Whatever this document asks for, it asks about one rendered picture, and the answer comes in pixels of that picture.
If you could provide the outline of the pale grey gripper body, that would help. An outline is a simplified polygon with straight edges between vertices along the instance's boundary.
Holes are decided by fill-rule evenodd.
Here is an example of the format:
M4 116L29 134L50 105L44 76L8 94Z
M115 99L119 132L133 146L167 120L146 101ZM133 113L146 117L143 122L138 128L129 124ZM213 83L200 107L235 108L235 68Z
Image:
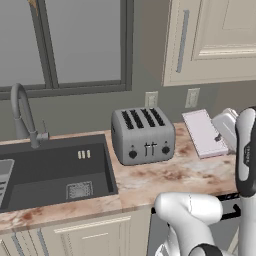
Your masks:
M238 114L235 110L226 108L212 119L213 126L224 139L231 151L236 151L237 139L235 133L235 123L237 117Z

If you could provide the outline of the pale pink ice cube tray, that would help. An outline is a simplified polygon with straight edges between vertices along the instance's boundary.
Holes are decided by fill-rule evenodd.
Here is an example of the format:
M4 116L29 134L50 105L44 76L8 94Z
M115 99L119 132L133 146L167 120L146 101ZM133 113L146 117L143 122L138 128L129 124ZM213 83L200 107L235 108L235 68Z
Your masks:
M228 153L223 139L215 140L219 133L205 109L183 113L182 117L200 159Z

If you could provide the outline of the cream base cupboard door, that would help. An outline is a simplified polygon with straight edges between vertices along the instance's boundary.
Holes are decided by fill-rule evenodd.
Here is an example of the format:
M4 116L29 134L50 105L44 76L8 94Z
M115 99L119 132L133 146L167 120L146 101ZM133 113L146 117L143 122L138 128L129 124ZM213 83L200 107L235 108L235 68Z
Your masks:
M0 231L0 256L43 256L28 231Z
M146 256L151 209L44 227L49 256Z

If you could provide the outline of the grey four-slot toaster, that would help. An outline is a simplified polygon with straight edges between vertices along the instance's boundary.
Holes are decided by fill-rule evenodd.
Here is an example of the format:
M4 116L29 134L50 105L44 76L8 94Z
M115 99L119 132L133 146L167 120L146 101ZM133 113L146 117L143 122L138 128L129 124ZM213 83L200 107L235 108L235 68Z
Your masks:
M159 107L115 110L111 137L119 162L126 166L167 161L174 155L175 127Z

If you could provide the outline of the grey dishwasher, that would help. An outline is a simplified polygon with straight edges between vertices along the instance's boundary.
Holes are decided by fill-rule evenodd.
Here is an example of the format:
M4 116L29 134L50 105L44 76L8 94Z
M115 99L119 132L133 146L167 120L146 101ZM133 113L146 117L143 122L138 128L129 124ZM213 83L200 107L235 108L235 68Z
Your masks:
M223 214L233 212L233 205L237 204L241 209L239 193L217 196L223 207ZM240 217L221 220L209 226L214 243L217 247L233 255L238 254L238 233ZM147 256L155 256L156 250L163 244L168 235L169 225L160 219L155 208L151 208L151 220Z

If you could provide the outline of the grey framed window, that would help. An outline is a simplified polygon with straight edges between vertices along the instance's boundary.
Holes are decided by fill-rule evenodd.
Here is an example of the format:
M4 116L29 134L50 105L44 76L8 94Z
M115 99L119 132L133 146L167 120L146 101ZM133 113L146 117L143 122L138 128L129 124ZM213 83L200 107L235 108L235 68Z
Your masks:
M134 0L0 0L0 100L132 89Z

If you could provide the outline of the dark grey sink basin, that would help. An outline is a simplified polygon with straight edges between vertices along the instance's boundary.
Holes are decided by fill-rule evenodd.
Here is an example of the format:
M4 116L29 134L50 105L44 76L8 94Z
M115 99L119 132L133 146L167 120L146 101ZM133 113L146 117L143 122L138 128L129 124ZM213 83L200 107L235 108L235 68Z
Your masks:
M54 139L34 149L29 142L0 146L0 213L118 193L103 134Z

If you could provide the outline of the grey curved tap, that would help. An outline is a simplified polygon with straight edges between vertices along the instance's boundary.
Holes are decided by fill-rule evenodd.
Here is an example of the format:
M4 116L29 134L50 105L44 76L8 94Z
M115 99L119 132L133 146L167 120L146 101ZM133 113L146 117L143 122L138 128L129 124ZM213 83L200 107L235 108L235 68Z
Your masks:
M47 131L39 133L36 130L27 93L20 83L12 86L10 100L17 138L29 139L32 148L39 148L50 135Z

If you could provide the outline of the grey dish rack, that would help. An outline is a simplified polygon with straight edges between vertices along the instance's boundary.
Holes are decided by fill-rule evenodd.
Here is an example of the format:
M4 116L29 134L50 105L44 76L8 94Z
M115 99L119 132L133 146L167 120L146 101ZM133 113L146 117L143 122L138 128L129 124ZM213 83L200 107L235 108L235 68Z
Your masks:
M4 199L4 195L12 174L14 163L14 159L0 160L0 206L2 205Z

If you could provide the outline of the cream wall socket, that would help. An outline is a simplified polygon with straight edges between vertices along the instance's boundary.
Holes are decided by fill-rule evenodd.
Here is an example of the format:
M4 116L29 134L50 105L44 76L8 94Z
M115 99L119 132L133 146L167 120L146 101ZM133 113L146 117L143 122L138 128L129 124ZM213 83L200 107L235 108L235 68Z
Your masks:
M158 104L158 92L146 92L145 93L145 106L156 107Z
M199 88L191 88L188 90L186 103L185 103L186 108L194 108L197 106L199 93L200 93Z

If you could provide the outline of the cream wall cupboard door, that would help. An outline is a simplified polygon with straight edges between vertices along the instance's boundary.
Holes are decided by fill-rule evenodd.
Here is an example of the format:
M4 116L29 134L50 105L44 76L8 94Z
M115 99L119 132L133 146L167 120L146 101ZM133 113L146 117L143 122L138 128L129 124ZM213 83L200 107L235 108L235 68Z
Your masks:
M190 15L177 73L186 9ZM250 80L256 80L256 0L170 0L163 85Z

